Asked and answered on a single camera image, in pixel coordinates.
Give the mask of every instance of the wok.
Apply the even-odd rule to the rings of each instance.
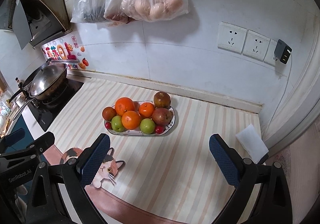
[[[13,96],[8,100],[8,103],[10,103],[21,92],[23,92],[24,94],[29,93],[33,79],[35,78],[35,76],[38,74],[39,71],[41,71],[45,66],[48,66],[50,64],[50,61],[51,59],[47,59],[46,63],[42,64],[39,68],[37,68],[34,72],[32,72],[30,76],[27,77],[27,79],[24,81],[24,83],[21,86],[19,85],[20,89],[13,94]]]
[[[29,99],[18,110],[13,118],[20,116],[24,108],[34,99],[44,100],[50,97],[67,77],[67,66],[64,63],[55,63],[41,69],[31,82]]]

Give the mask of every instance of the pan handle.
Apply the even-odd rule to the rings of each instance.
[[[14,100],[14,98],[19,95],[22,92],[22,88],[19,89],[16,93],[14,93],[14,95],[8,100],[8,103],[10,104],[12,100]]]
[[[24,110],[24,108],[31,102],[35,99],[35,97],[33,99],[29,99],[27,102],[25,102],[23,104],[22,107],[19,108],[18,112],[16,113],[16,115],[14,116],[14,118],[12,119],[12,121],[14,121],[16,118],[18,118],[21,114],[22,114],[22,111]]]

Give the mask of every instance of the wall socket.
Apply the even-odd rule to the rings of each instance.
[[[275,49],[276,49],[276,46],[277,46],[277,42],[274,41],[274,40],[270,40],[270,43],[269,43],[269,47],[268,47],[268,50],[267,50],[267,54],[264,58],[264,62],[272,65],[272,66],[275,66],[276,65],[276,61],[278,60],[278,58],[275,56]]]
[[[245,40],[243,54],[258,60],[263,60],[267,53],[269,42],[270,38],[249,30],[247,39]]]
[[[221,22],[218,47],[241,53],[246,34],[247,29],[245,28]]]

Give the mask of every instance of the white cable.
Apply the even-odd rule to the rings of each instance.
[[[286,86],[285,86],[285,88],[284,88],[284,92],[283,92],[283,94],[282,94],[282,97],[281,97],[281,99],[280,99],[280,101],[279,101],[279,104],[277,105],[277,108],[276,108],[275,112],[273,113],[273,115],[272,115],[272,117],[271,117],[271,120],[270,120],[270,122],[269,122],[268,128],[266,129],[265,133],[268,132],[268,129],[269,129],[269,126],[270,126],[270,124],[271,124],[271,122],[272,122],[272,120],[273,120],[273,117],[275,116],[275,114],[276,114],[276,112],[277,112],[277,110],[278,110],[278,107],[279,107],[279,105],[280,105],[280,103],[281,103],[281,101],[282,101],[282,99],[283,99],[283,97],[284,97],[284,95],[285,95],[285,92],[286,92],[286,90],[287,90],[287,86],[288,86],[288,83],[289,83],[289,78],[290,78],[290,74],[291,74],[291,69],[292,69],[292,55],[291,55],[291,65],[290,65],[290,70],[289,70],[289,75],[288,75],[287,84],[286,84]]]

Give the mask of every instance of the white oval plate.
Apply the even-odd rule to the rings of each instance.
[[[153,101],[134,101],[136,108],[139,107],[141,104],[143,104],[145,102],[150,102],[150,103],[154,104]],[[117,136],[162,136],[165,133],[167,133],[173,127],[174,122],[175,122],[174,109],[172,107],[170,107],[169,111],[173,114],[173,117],[171,119],[170,124],[167,125],[166,127],[164,127],[165,130],[161,134],[156,134],[155,132],[153,132],[152,134],[147,135],[147,134],[144,134],[144,133],[141,132],[140,127],[137,127],[134,130],[126,130],[126,131],[123,131],[123,132],[116,132],[113,129],[107,129],[107,130],[108,130],[108,132],[110,134],[117,135]]]

